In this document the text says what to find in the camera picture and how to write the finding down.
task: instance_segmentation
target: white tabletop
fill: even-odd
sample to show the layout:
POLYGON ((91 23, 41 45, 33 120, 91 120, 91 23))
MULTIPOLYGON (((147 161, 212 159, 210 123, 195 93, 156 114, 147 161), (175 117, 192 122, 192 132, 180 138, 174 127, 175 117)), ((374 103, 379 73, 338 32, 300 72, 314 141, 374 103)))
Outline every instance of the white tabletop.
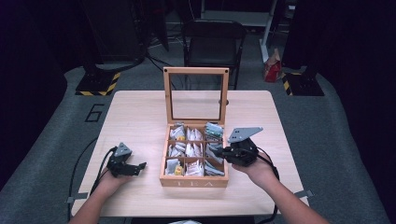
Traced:
MULTIPOLYGON (((288 141, 269 91, 228 91, 225 132, 263 127, 251 136, 277 167, 292 192, 303 189, 288 141)), ((128 163, 147 162, 133 181, 105 204, 103 217, 210 217, 272 214, 274 202, 247 175, 229 167, 227 188, 164 188, 160 169, 167 127, 164 91, 118 91, 106 115, 79 193, 90 192, 106 153, 123 142, 133 154, 128 163)), ((76 200, 75 214, 85 200, 76 200)))

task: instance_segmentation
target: black chair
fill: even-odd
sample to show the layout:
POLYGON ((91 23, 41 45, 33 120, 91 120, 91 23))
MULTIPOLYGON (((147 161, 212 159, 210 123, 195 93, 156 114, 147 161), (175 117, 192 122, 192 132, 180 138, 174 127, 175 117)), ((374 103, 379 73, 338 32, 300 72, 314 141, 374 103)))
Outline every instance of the black chair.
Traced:
POLYGON ((187 22, 182 28, 184 66, 228 67, 230 85, 236 90, 246 34, 242 24, 236 21, 187 22))

